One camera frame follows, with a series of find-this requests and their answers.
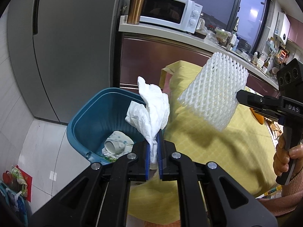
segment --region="paper towel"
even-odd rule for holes
[[[159,86],[146,84],[142,77],[138,77],[139,94],[146,103],[131,101],[125,120],[137,128],[150,145],[150,169],[157,169],[156,135],[164,129],[169,118],[169,98],[162,93]]]

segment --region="water heater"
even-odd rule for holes
[[[286,44],[289,29],[290,29],[290,22],[286,17],[286,14],[279,12],[275,35],[282,43],[284,43],[284,45]]]

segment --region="brown cabinet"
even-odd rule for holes
[[[173,41],[161,42],[145,38],[123,38],[121,55],[120,87],[138,93],[137,78],[141,76],[148,84],[159,84],[161,69],[178,60],[204,66],[212,53],[184,45],[174,45]],[[261,95],[278,96],[278,91],[270,84],[249,72],[248,87]]]
[[[299,21],[291,16],[287,16],[289,22],[290,22],[290,29],[288,34],[288,39],[292,40],[294,43],[297,40],[297,34],[299,29]]]
[[[287,18],[290,22],[288,39],[303,48],[303,23],[289,15]]]

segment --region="microwave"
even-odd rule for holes
[[[144,0],[140,22],[194,33],[201,10],[191,0]]]

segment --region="hand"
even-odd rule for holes
[[[292,177],[296,176],[303,167],[303,145],[297,145],[291,148],[288,152],[284,150],[285,140],[283,135],[279,138],[279,143],[276,147],[276,153],[274,156],[274,171],[277,176],[281,176],[282,172],[288,171],[289,158],[297,159]]]

